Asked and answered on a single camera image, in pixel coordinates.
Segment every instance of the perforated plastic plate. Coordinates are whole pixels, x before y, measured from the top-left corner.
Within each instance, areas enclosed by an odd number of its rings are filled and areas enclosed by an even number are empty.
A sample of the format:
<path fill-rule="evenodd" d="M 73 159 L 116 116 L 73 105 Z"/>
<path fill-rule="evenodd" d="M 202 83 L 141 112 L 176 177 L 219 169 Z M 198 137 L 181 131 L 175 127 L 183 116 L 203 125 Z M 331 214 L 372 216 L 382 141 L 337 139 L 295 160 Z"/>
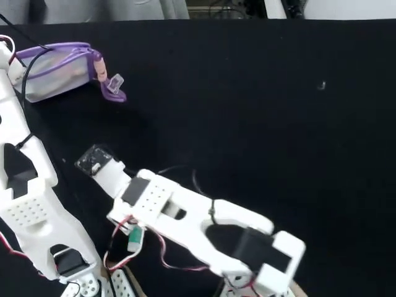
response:
<path fill-rule="evenodd" d="M 114 290 L 117 295 L 116 297 L 136 297 L 129 280 L 122 269 L 114 271 L 111 279 L 113 280 Z M 107 283 L 106 297 L 113 297 L 110 282 Z"/>
<path fill-rule="evenodd" d="M 129 283 L 128 278 L 126 277 L 124 271 L 121 269 L 116 270 L 111 276 L 113 280 L 114 290 L 116 292 L 116 297 L 137 297 L 134 294 L 134 291 Z M 70 283 L 63 291 L 61 297 L 80 297 L 82 294 L 83 288 L 79 291 L 79 286 Z M 107 282 L 105 285 L 105 290 L 102 290 L 103 294 L 101 297 L 114 297 L 113 292 L 111 290 L 110 282 Z"/>

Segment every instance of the white plastic bracket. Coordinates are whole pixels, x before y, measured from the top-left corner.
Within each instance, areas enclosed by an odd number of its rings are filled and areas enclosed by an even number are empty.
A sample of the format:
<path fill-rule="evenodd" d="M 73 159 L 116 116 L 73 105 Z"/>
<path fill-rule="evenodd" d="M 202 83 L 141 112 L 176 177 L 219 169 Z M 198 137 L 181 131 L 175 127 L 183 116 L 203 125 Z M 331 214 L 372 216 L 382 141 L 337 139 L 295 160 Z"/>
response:
<path fill-rule="evenodd" d="M 132 214 L 140 225 L 184 246 L 219 276 L 252 274 L 246 264 L 216 250 L 206 237 L 206 229 L 213 225 L 209 214 L 212 199 L 149 170 L 140 170 L 137 178 L 149 181 L 137 202 L 127 206 L 128 203 L 122 200 L 124 193 L 120 192 L 115 197 L 110 216 L 115 213 L 119 216 L 121 213 Z M 184 210 L 185 216 L 180 220 L 170 216 L 164 211 L 166 205 Z M 272 235 L 273 224 L 268 218 L 225 200 L 216 200 L 214 206 L 218 224 L 250 227 L 265 235 Z M 284 272 L 269 264 L 263 264 L 256 278 L 256 286 L 260 291 L 281 293 L 288 288 L 294 277 L 304 254 L 305 244 L 285 231 L 277 233 L 273 238 L 273 248 L 287 255 L 290 261 Z"/>
<path fill-rule="evenodd" d="M 81 287 L 80 294 L 83 297 L 94 297 L 99 292 L 98 280 L 92 273 L 88 273 L 83 277 L 80 277 L 78 283 Z"/>
<path fill-rule="evenodd" d="M 132 285 L 129 282 L 128 277 L 122 269 L 114 271 L 111 276 L 113 281 L 114 290 L 116 292 L 115 297 L 137 297 L 132 289 Z M 100 297 L 114 297 L 111 289 L 110 281 L 101 277 L 98 280 L 87 278 L 86 280 L 79 279 L 76 285 L 75 283 L 69 283 L 66 289 L 63 291 L 61 297 L 93 297 L 97 296 L 99 292 L 99 282 L 101 284 Z"/>
<path fill-rule="evenodd" d="M 20 151 L 28 157 L 38 174 L 27 183 L 27 194 L 14 199 L 7 189 L 4 170 L 4 144 L 17 145 L 30 134 L 7 72 L 0 69 L 0 217 L 15 233 L 21 250 L 49 280 L 66 283 L 93 272 L 100 274 L 101 260 L 84 227 L 60 203 L 52 187 L 58 178 L 42 142 L 30 138 Z M 80 272 L 63 277 L 58 274 L 51 247 L 64 244 L 79 251 L 88 264 Z"/>

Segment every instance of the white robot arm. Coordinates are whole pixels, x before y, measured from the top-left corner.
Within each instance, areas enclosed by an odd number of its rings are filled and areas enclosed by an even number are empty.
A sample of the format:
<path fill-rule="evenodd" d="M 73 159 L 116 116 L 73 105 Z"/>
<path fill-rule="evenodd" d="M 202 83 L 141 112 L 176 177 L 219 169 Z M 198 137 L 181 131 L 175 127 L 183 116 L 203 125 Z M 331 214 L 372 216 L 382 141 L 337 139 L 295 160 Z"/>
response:
<path fill-rule="evenodd" d="M 123 171 L 124 164 L 100 147 L 92 147 L 76 165 L 114 199 L 108 218 L 115 225 L 132 215 L 141 227 L 190 250 L 218 276 L 254 277 L 254 286 L 263 295 L 287 291 L 305 244 L 285 231 L 272 235 L 268 218 L 225 200 L 212 200 L 149 170 L 131 178 Z M 245 228 L 235 254 L 238 259 L 216 250 L 206 237 L 206 229 L 214 223 Z M 128 234 L 132 228 L 125 223 L 121 230 Z"/>
<path fill-rule="evenodd" d="M 60 203 L 53 191 L 56 172 L 43 143 L 29 130 L 10 80 L 21 78 L 24 67 L 0 43 L 0 217 L 14 232 L 23 253 L 40 275 L 70 283 L 70 296 L 106 295 L 107 280 L 101 276 L 101 259 L 86 230 Z M 4 169 L 4 146 L 11 145 L 28 157 L 35 176 L 27 192 L 16 194 Z M 2 241 L 6 239 L 0 233 Z"/>

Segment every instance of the black fabric background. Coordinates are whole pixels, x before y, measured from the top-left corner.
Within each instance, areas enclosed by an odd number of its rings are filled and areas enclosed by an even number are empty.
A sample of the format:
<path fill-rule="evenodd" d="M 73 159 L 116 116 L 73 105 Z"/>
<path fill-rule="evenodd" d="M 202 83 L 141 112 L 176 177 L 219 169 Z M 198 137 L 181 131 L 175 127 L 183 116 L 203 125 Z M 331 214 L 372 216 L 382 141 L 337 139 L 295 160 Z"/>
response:
<path fill-rule="evenodd" d="M 392 20 L 24 27 L 42 43 L 90 42 L 108 72 L 125 78 L 128 95 L 126 104 L 110 103 L 97 85 L 86 85 L 27 105 L 28 122 L 55 159 L 59 198 L 101 256 L 111 201 L 73 166 L 97 143 L 132 169 L 191 165 L 204 191 L 304 240 L 296 280 L 310 296 L 379 296 L 394 287 L 395 28 Z M 31 46 L 9 28 L 2 33 L 18 49 Z M 170 177 L 191 187 L 188 171 Z M 215 242 L 231 249 L 228 240 L 235 240 L 231 231 Z M 212 295 L 217 277 L 166 270 L 158 253 L 148 235 L 131 263 L 146 294 Z M 36 276 L 24 259 L 0 257 L 4 296 L 61 294 L 60 284 Z M 171 243 L 167 259 L 194 263 Z"/>

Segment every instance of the purple object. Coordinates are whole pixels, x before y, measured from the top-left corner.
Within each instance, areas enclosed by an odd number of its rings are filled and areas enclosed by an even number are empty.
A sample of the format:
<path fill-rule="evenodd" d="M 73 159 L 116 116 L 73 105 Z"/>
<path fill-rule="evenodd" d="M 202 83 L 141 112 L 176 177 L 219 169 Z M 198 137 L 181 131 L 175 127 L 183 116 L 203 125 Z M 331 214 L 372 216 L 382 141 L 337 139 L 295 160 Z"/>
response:
<path fill-rule="evenodd" d="M 85 56 L 87 58 L 87 69 L 88 69 L 88 76 L 90 80 L 96 79 L 97 74 L 95 72 L 95 69 L 93 67 L 93 62 L 94 61 L 99 61 L 103 56 L 101 53 L 95 49 L 92 49 L 90 47 L 89 43 L 82 43 L 82 42 L 66 42 L 66 43 L 54 43 L 51 45 L 47 45 L 49 48 L 53 48 L 55 51 L 65 51 L 69 53 L 61 63 L 50 67 L 38 74 L 33 74 L 28 77 L 29 80 L 36 79 L 37 77 L 42 77 L 44 75 L 47 75 L 64 65 L 75 61 L 78 58 L 81 58 L 82 56 Z M 36 46 L 34 48 L 29 48 L 23 51 L 19 51 L 17 53 L 17 57 L 19 59 L 27 59 L 36 56 L 38 53 L 42 52 L 43 49 L 39 46 Z M 108 89 L 108 85 L 110 83 L 109 79 L 106 79 L 104 82 L 100 82 L 100 89 L 101 92 L 106 100 L 109 101 L 114 101 L 114 102 L 125 102 L 126 101 L 126 94 L 123 91 L 118 91 L 117 94 L 112 93 Z"/>

